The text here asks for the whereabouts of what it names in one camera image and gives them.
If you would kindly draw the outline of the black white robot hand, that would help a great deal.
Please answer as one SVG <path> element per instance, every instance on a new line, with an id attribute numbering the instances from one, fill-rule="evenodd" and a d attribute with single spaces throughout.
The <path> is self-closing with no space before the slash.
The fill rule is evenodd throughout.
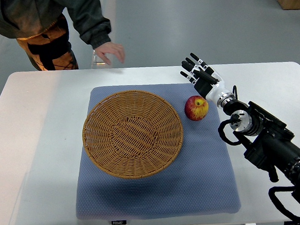
<path id="1" fill-rule="evenodd" d="M 190 56 L 182 61 L 184 70 L 180 74 L 193 84 L 200 96 L 212 101 L 219 108 L 236 98 L 216 71 L 194 53 Z"/>

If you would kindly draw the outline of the person's bare hand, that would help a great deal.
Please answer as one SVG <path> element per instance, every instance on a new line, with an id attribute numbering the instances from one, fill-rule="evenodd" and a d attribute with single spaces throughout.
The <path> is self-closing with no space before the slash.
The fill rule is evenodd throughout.
<path id="1" fill-rule="evenodd" d="M 108 65 L 111 65 L 112 62 L 110 59 L 107 58 L 107 54 L 114 55 L 119 62 L 124 63 L 125 61 L 125 49 L 123 45 L 113 43 L 113 42 L 106 42 L 97 48 L 95 48 L 96 55 L 102 59 L 102 61 Z"/>

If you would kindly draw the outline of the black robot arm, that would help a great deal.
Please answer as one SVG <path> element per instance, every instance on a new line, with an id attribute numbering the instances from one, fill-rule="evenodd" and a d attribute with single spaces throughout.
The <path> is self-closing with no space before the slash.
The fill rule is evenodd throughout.
<path id="1" fill-rule="evenodd" d="M 292 143 L 293 132 L 254 102 L 239 101 L 236 87 L 221 102 L 221 107 L 230 116 L 218 128 L 221 139 L 231 146 L 243 145 L 245 159 L 267 171 L 271 182 L 279 180 L 277 169 L 285 175 L 292 185 L 272 187 L 268 195 L 274 206 L 289 218 L 284 225 L 300 225 L 300 217 L 287 210 L 275 195 L 290 192 L 300 205 L 300 148 Z"/>

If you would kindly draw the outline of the dark green sleeve forearm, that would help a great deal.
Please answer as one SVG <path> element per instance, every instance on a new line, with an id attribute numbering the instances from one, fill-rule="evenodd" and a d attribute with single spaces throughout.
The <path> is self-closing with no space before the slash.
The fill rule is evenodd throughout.
<path id="1" fill-rule="evenodd" d="M 100 0 L 66 0 L 66 8 L 73 27 L 80 38 L 93 49 L 111 42 L 110 20 L 102 14 Z"/>

